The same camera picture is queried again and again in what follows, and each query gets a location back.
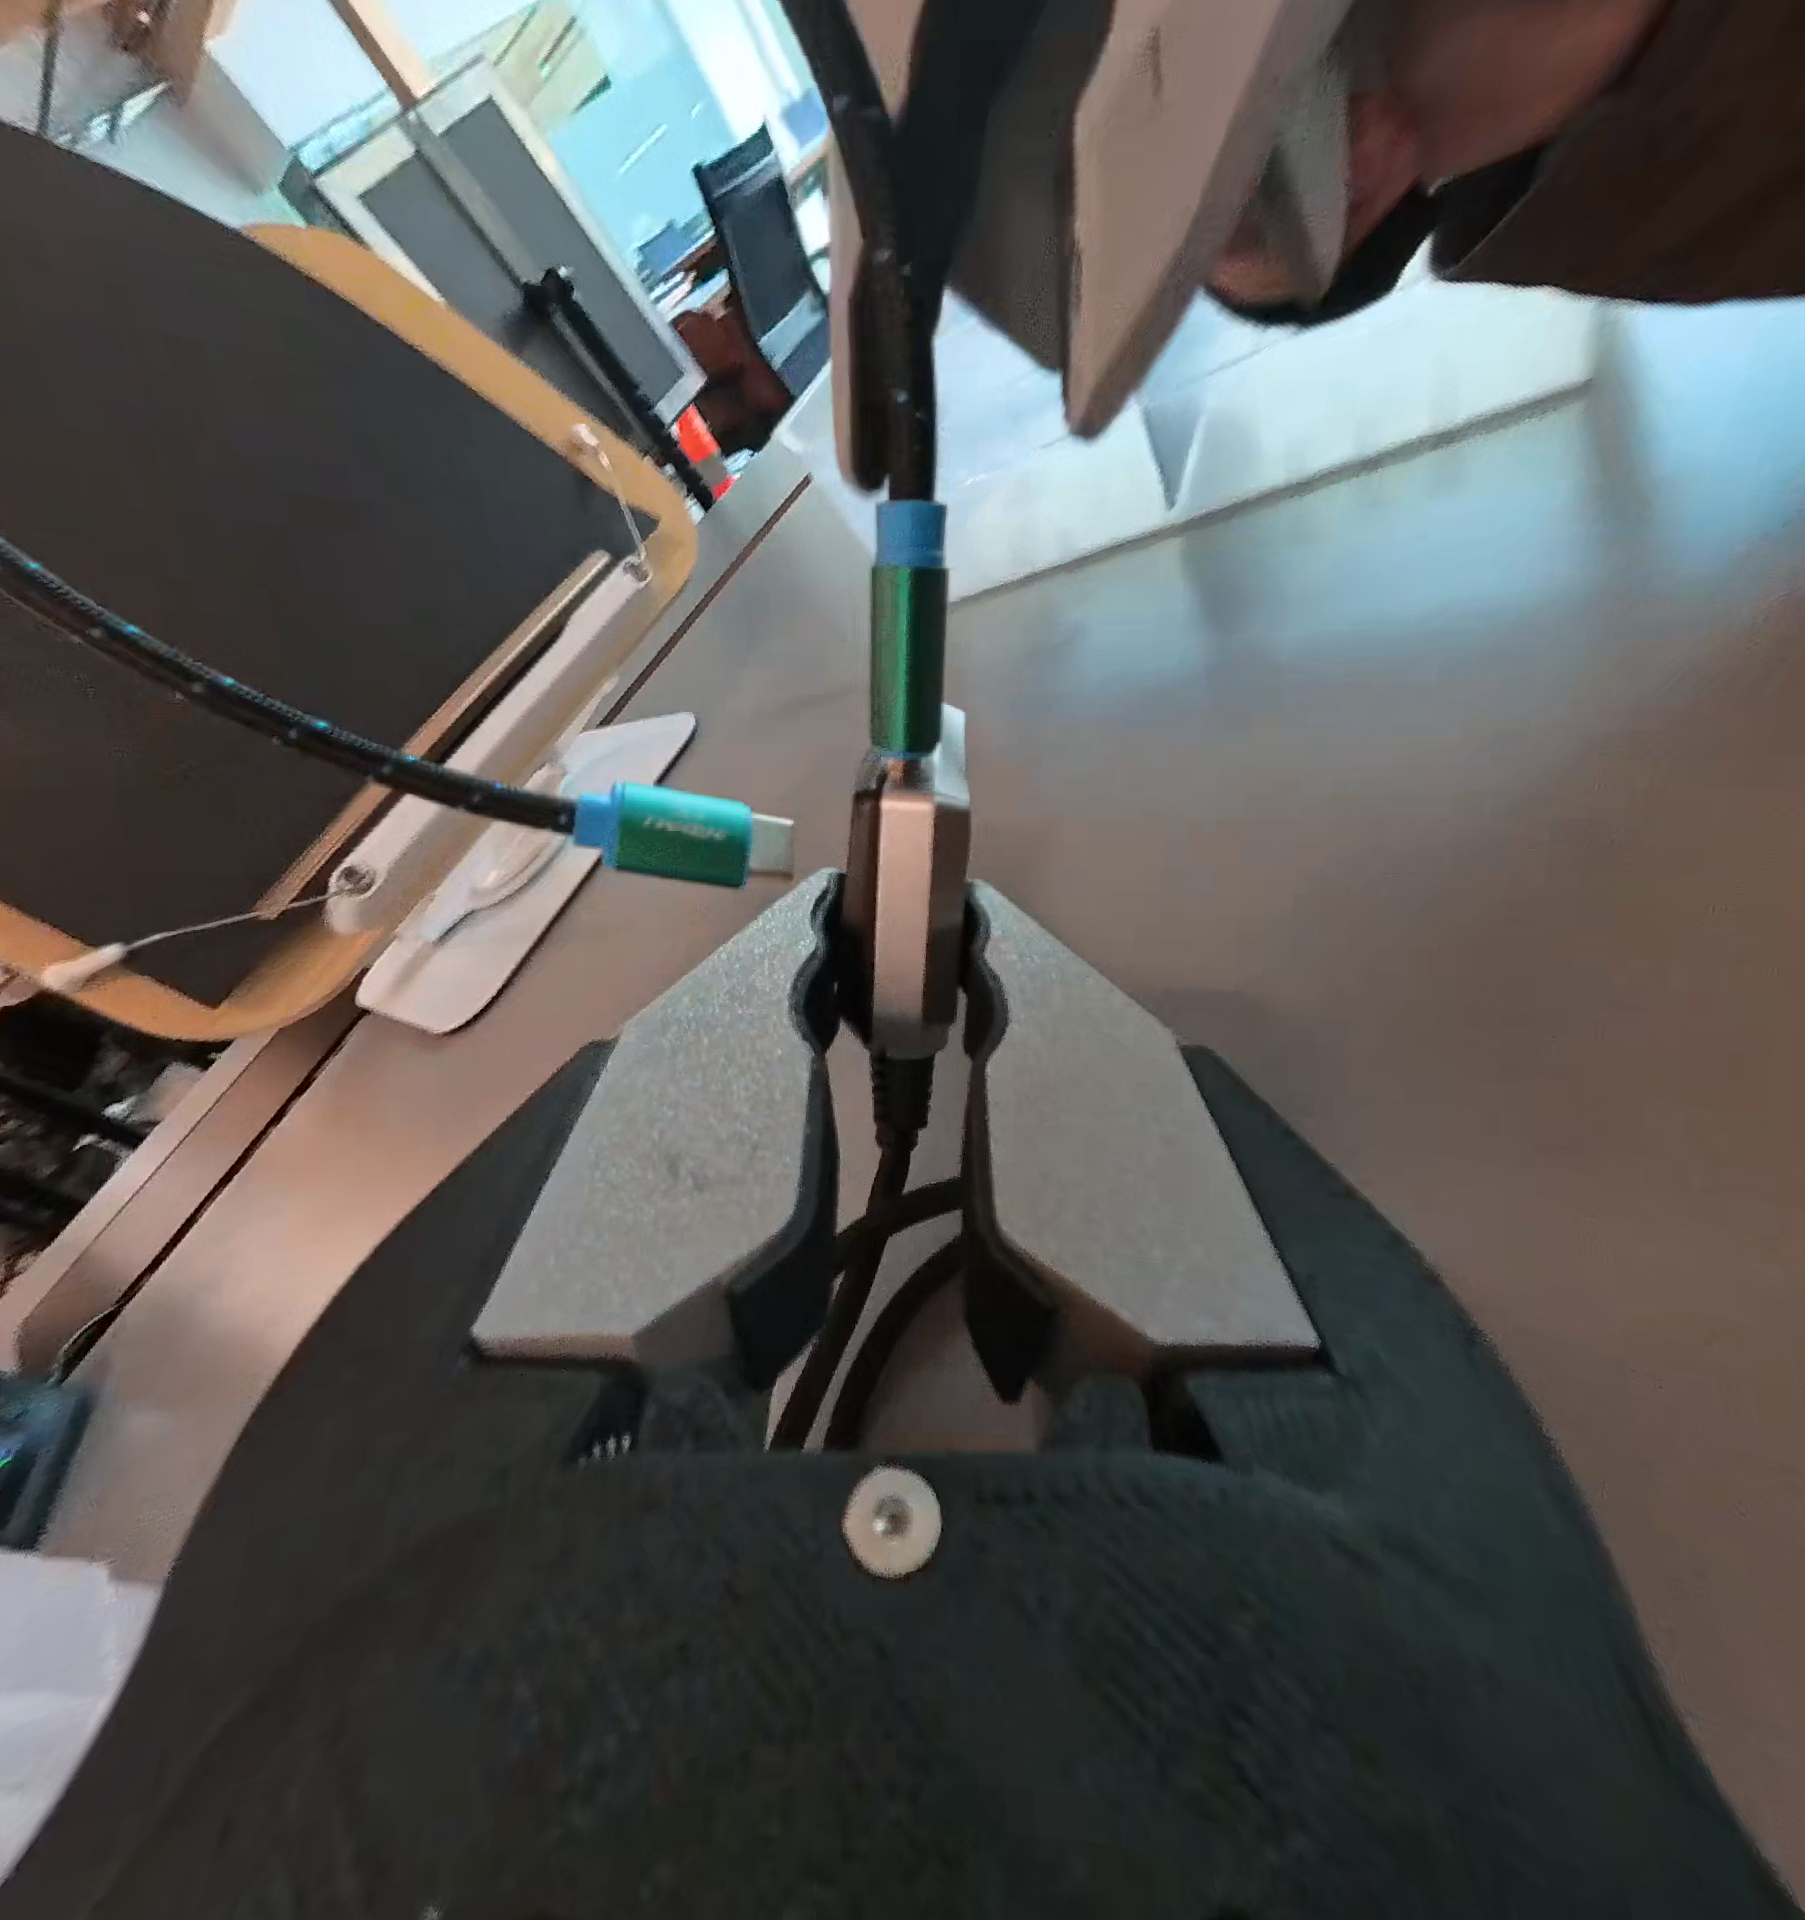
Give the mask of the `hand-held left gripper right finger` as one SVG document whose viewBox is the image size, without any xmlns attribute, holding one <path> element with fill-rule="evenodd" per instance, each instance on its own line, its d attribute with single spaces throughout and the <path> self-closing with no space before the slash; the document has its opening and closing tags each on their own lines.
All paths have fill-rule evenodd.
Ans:
<svg viewBox="0 0 1805 1920">
<path fill-rule="evenodd" d="M 964 933 L 963 1312 L 994 1394 L 1317 1360 L 1176 1036 L 990 884 Z"/>
</svg>

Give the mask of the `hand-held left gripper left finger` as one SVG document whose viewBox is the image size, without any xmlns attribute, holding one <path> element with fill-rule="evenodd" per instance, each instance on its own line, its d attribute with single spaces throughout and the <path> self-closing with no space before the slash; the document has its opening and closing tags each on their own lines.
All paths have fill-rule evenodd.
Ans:
<svg viewBox="0 0 1805 1920">
<path fill-rule="evenodd" d="M 777 899 L 633 1014 L 473 1320 L 494 1360 L 780 1378 L 838 1227 L 839 875 Z"/>
</svg>

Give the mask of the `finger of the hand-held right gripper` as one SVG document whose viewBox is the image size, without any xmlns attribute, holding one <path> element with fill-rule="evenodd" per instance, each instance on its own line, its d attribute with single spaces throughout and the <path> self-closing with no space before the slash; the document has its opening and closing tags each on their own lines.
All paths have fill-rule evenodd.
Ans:
<svg viewBox="0 0 1805 1920">
<path fill-rule="evenodd" d="M 830 385 L 838 467 L 857 493 L 938 493 L 938 379 L 936 325 L 940 288 L 921 249 L 904 251 L 903 286 L 914 413 L 895 438 L 899 413 L 885 358 L 885 309 L 870 280 L 872 248 L 863 238 L 861 214 L 845 160 L 834 150 L 827 162 L 830 202 Z"/>
<path fill-rule="evenodd" d="M 1281 92 L 1354 78 L 1350 1 L 919 4 L 910 211 L 931 275 L 1059 379 L 1091 441 L 1204 291 Z"/>
</svg>

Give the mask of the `braided hdmi cable green plugs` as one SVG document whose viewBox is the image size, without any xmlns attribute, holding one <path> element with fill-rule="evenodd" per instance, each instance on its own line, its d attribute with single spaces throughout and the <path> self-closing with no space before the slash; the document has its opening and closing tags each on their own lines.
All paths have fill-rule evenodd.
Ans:
<svg viewBox="0 0 1805 1920">
<path fill-rule="evenodd" d="M 880 756 L 934 754 L 942 733 L 946 659 L 946 509 L 938 501 L 934 249 L 921 214 L 907 207 L 904 139 L 863 44 L 851 4 L 785 4 L 826 98 L 838 189 L 861 224 L 847 318 L 859 334 L 863 394 L 885 420 L 888 496 L 876 513 L 869 635 L 869 749 Z M 77 644 L 131 674 L 359 781 L 487 824 L 545 830 L 570 845 L 602 846 L 627 803 L 578 803 L 464 773 L 291 707 L 137 627 L 72 589 L 0 531 L 0 589 Z"/>
</svg>

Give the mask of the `person's right hand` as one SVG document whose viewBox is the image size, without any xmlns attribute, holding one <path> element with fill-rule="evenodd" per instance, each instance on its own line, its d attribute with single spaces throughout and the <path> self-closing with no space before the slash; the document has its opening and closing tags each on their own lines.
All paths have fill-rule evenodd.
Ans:
<svg viewBox="0 0 1805 1920">
<path fill-rule="evenodd" d="M 1656 306 L 1805 297 L 1805 1 L 1668 4 L 1551 141 L 1394 204 L 1323 316 L 1392 291 L 1419 244 L 1452 282 Z"/>
</svg>

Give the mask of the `black office chair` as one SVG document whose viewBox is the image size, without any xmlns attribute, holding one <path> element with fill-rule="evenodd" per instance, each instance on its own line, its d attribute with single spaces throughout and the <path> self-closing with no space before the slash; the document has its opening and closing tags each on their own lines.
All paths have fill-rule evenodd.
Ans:
<svg viewBox="0 0 1805 1920">
<path fill-rule="evenodd" d="M 770 126 L 696 163 L 695 178 L 748 337 L 796 401 L 827 365 L 831 319 Z"/>
</svg>

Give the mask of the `grey framed black panel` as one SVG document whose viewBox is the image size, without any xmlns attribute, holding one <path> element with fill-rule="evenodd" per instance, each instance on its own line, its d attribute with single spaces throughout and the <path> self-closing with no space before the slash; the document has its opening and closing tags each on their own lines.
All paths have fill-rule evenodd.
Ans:
<svg viewBox="0 0 1805 1920">
<path fill-rule="evenodd" d="M 703 373 L 494 64 L 446 78 L 314 172 L 341 228 L 627 438 Z"/>
</svg>

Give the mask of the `black board with plywood rim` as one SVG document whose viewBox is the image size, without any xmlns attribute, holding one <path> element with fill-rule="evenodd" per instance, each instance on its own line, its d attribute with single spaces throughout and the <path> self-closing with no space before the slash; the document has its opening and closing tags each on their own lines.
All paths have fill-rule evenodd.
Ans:
<svg viewBox="0 0 1805 1920">
<path fill-rule="evenodd" d="M 357 242 L 222 226 L 0 121 L 0 534 L 191 659 L 450 752 L 615 583 L 552 731 L 685 583 L 675 486 Z M 0 961 L 274 908 L 386 795 L 0 589 Z"/>
</svg>

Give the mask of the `black power bank with display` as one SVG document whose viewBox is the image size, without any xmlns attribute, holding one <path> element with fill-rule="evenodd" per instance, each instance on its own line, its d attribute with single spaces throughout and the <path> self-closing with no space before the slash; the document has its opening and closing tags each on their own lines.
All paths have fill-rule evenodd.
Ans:
<svg viewBox="0 0 1805 1920">
<path fill-rule="evenodd" d="M 77 1382 L 0 1372 L 0 1547 L 40 1542 L 92 1408 Z"/>
</svg>

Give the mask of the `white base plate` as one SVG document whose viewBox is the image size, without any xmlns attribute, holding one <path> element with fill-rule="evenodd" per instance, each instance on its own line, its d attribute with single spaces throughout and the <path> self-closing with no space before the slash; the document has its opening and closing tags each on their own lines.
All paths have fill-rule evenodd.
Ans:
<svg viewBox="0 0 1805 1920">
<path fill-rule="evenodd" d="M 659 783 L 696 733 L 689 710 L 570 731 L 529 787 L 602 793 Z M 493 826 L 361 975 L 359 1009 L 442 1037 L 475 1021 L 600 864 L 547 832 Z"/>
</svg>

